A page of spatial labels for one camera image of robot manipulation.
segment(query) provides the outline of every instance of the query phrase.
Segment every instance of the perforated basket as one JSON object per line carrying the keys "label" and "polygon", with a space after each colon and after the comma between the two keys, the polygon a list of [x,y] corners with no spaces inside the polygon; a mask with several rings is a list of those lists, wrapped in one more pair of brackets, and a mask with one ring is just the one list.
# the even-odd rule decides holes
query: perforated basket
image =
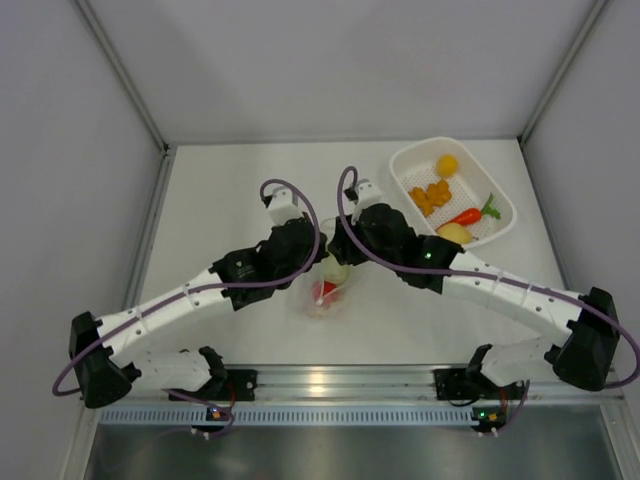
{"label": "perforated basket", "polygon": [[[414,187],[426,189],[430,183],[440,180],[436,174],[436,163],[445,154],[451,154],[458,160],[458,171],[446,179],[452,198],[425,218],[408,192]],[[495,240],[508,232],[516,222],[516,209],[511,200],[464,145],[453,138],[434,137],[409,145],[391,158],[389,168],[396,186],[401,190],[400,196],[406,209],[411,214],[409,221],[421,233],[435,235],[440,225],[468,208],[481,209],[492,193],[493,206],[500,212],[500,220],[483,216],[479,222],[467,226],[474,240],[464,247],[473,248]]]}

